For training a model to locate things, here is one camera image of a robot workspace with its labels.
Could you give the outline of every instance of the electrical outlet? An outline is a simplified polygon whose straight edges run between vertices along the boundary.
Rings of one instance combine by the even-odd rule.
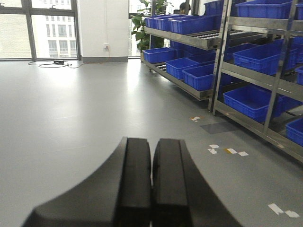
[[[108,44],[108,43],[104,43],[103,48],[104,48],[106,51],[109,51],[109,44]]]

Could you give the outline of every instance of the black object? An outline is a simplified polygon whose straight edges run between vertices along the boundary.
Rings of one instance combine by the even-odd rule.
[[[126,226],[119,210],[149,224],[150,166],[147,140],[122,138],[101,167],[66,193],[36,207],[23,227]]]
[[[154,227],[242,226],[200,174],[184,140],[158,142],[153,180]]]

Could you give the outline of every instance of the person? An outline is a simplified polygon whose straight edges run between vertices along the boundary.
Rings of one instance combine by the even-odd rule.
[[[188,14],[188,12],[187,13],[185,13],[185,8],[186,8],[186,2],[182,2],[181,3],[181,5],[180,5],[180,12],[179,12],[179,14]]]

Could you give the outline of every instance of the metal shelving rack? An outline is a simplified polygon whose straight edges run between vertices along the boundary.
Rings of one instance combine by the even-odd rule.
[[[275,131],[271,127],[271,117],[277,95],[285,95],[290,98],[303,102],[303,86],[282,79],[285,74],[285,56],[288,51],[289,39],[291,36],[303,36],[303,21],[294,20],[297,0],[293,0],[289,19],[267,19],[250,17],[230,17],[231,0],[225,0],[226,7],[226,25],[222,39],[222,58],[224,50],[230,39],[230,31],[241,30],[250,32],[260,32],[265,34],[283,35],[284,44],[280,55],[279,67],[275,77],[236,66],[232,63],[222,61],[219,65],[217,86],[212,102],[211,109],[213,114],[216,111],[221,112],[232,120],[238,122],[261,138],[272,143],[287,154],[303,162],[303,147],[292,142],[284,136],[284,129]],[[232,109],[220,100],[218,100],[218,90],[221,79],[221,73],[229,74],[233,77],[242,79],[246,82],[261,86],[272,91],[269,108],[264,124],[258,123],[244,114]]]
[[[145,31],[153,36],[157,37],[162,37],[166,38],[172,41],[176,41],[179,43],[191,45],[203,50],[214,50],[214,49],[220,49],[220,44],[221,44],[221,36],[224,30],[225,26],[225,15],[222,17],[221,21],[221,28],[220,30],[214,30],[214,31],[207,31],[207,32],[201,32],[201,33],[196,33],[196,34],[189,34],[189,35],[181,35],[177,33],[172,33],[172,32],[167,32],[167,31],[162,31],[162,30],[157,30],[153,28],[146,27]],[[267,35],[264,33],[256,33],[256,32],[250,32],[250,31],[231,31],[231,45],[237,45],[243,42],[251,42],[253,40],[259,39],[259,38],[264,38]],[[220,53],[217,53],[216,56],[216,61],[215,64],[217,65],[220,60]],[[150,69],[154,70],[155,72],[159,73],[166,79],[170,80],[172,83],[177,85],[179,88],[182,90],[186,91],[193,97],[195,97],[197,100],[207,100],[210,99],[212,100],[212,96],[214,94],[214,89],[210,89],[207,91],[197,91],[191,86],[185,84],[183,80],[176,79],[172,75],[168,74],[165,71],[165,63],[157,63],[157,64],[150,64],[147,61],[143,61]]]

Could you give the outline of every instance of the metal shelf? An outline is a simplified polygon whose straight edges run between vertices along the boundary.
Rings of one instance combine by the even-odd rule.
[[[230,17],[229,23],[235,30],[284,35],[288,19]],[[292,35],[303,36],[303,20],[294,20],[291,30]]]
[[[249,70],[231,63],[223,62],[222,72],[249,83],[272,90],[275,77]],[[280,79],[277,93],[303,102],[303,86]]]
[[[275,145],[276,147],[283,150],[285,153],[291,155],[295,159],[303,162],[303,147],[290,141],[285,136],[268,129],[267,133],[263,133],[264,125],[254,121],[253,119],[249,118],[248,116],[243,115],[242,113],[232,109],[231,107],[227,106],[226,104],[216,101],[215,102],[215,109],[225,116],[229,117],[230,119],[236,121],[240,125],[244,126],[248,130],[252,131],[253,133],[257,134],[258,136],[262,137],[266,141],[270,142],[271,144]]]
[[[206,100],[209,98],[209,96],[212,93],[212,90],[207,90],[207,91],[197,91],[191,86],[187,85],[184,83],[182,80],[177,79],[173,77],[172,75],[168,74],[165,71],[165,64],[164,63],[157,63],[157,64],[151,64],[148,61],[143,60],[144,64],[148,66],[150,69],[154,70],[155,72],[159,73],[162,75],[164,78],[168,79],[172,83],[174,83],[176,86],[181,88],[182,90],[186,91],[189,93],[191,96],[195,97],[197,100]]]
[[[218,30],[189,34],[189,35],[181,35],[173,32],[153,29],[149,27],[146,27],[145,31],[150,35],[166,38],[172,41],[191,45],[204,50],[215,49],[217,48],[220,42]],[[266,36],[267,36],[266,34],[259,34],[255,32],[233,31],[231,33],[231,45],[251,42],[253,40],[263,38]]]

